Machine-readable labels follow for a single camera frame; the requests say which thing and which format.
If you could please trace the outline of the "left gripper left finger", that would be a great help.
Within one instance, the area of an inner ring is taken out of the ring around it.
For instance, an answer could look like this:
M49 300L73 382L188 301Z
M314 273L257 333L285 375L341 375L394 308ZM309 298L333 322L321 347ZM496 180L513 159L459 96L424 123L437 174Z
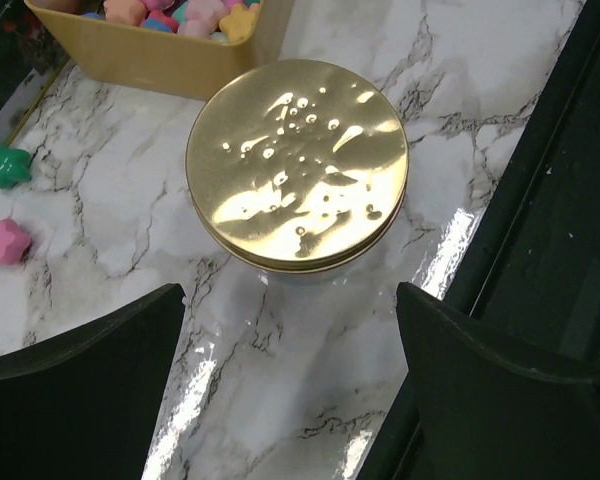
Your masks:
M184 291L0 356L0 479L139 479L183 323Z

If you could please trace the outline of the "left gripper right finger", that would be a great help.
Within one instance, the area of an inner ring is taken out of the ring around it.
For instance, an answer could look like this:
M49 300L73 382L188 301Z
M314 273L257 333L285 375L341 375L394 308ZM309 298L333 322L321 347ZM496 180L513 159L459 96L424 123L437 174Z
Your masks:
M399 331L438 479L600 479L600 365L539 348L420 288Z

